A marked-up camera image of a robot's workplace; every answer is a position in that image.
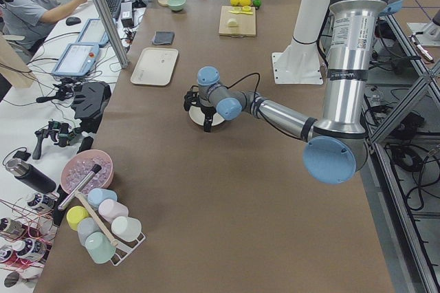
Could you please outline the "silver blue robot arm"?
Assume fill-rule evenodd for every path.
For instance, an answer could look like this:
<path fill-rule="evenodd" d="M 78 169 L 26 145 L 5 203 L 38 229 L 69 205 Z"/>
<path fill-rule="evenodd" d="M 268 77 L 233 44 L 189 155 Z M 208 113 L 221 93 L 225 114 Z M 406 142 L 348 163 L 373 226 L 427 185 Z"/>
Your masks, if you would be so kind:
<path fill-rule="evenodd" d="M 233 91 L 211 66 L 199 70 L 198 90 L 194 97 L 186 97 L 185 108 L 194 105 L 201 109 L 206 131 L 215 114 L 233 120 L 246 111 L 284 134 L 305 141 L 302 158 L 309 173 L 321 182 L 339 184 L 351 179 L 368 157 L 360 115 L 376 20 L 398 11 L 403 0 L 328 2 L 334 24 L 320 119 L 298 113 L 256 91 Z"/>

